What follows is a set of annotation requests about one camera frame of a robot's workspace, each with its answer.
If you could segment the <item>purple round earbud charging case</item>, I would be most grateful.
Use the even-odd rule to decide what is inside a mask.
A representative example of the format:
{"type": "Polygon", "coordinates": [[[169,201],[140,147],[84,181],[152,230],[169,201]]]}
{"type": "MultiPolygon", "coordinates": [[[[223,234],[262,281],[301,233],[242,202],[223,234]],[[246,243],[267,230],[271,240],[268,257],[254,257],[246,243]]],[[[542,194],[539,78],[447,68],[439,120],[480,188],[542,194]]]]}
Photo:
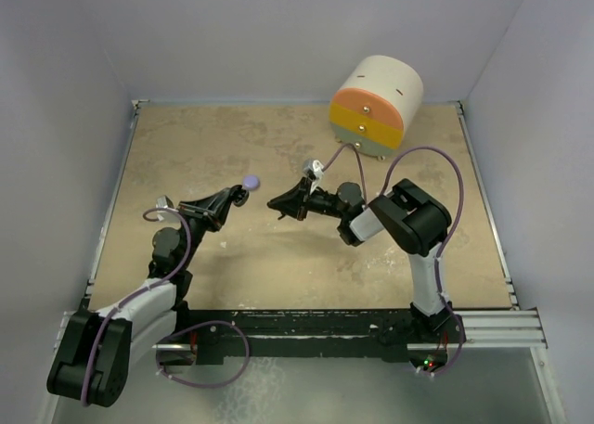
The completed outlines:
{"type": "Polygon", "coordinates": [[[257,190],[261,185],[261,181],[258,176],[249,174],[243,177],[242,186],[248,191],[257,190]]]}

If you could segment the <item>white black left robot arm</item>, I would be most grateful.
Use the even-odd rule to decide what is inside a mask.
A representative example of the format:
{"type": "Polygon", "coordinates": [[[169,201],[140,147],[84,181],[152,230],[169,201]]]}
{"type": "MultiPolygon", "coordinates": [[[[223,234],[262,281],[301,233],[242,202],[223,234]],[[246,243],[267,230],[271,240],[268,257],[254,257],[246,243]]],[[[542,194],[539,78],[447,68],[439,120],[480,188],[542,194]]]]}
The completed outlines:
{"type": "Polygon", "coordinates": [[[192,280],[189,263],[204,236],[220,231],[230,209],[248,197],[243,186],[235,185],[177,205],[161,197],[145,211],[148,222],[171,217],[179,226],[166,226],[153,236],[148,276],[138,288],[110,306],[81,307],[71,315],[46,379],[47,391],[84,406],[109,407],[122,394],[131,365],[153,344],[186,339],[191,321],[178,309],[192,280]]]}

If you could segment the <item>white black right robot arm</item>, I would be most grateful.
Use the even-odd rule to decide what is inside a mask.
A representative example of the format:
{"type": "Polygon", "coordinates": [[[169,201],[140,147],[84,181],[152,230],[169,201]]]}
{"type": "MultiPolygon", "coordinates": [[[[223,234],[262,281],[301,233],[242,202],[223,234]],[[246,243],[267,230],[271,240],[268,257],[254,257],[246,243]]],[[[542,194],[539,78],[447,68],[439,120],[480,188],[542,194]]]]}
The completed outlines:
{"type": "Polygon", "coordinates": [[[434,341],[446,330],[451,302],[443,293],[440,247],[446,243],[452,224],[449,211],[408,179],[379,195],[369,205],[357,183],[345,182],[335,193],[314,187],[310,177],[302,178],[288,192],[272,198],[266,206],[298,221],[314,212],[340,220],[337,230],[342,241],[357,247],[385,231],[409,260],[412,281],[414,334],[434,341]]]}

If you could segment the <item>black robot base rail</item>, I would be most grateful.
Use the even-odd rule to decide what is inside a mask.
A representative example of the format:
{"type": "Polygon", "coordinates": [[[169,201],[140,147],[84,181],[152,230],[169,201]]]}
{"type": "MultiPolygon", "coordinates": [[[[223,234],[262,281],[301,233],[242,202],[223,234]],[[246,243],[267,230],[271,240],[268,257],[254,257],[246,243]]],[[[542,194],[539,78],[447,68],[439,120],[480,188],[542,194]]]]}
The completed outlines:
{"type": "Polygon", "coordinates": [[[466,340],[460,315],[432,328],[411,307],[376,309],[278,309],[176,311],[174,336],[163,350],[195,349],[200,365],[227,357],[371,358],[437,368],[447,347],[466,340]]]}

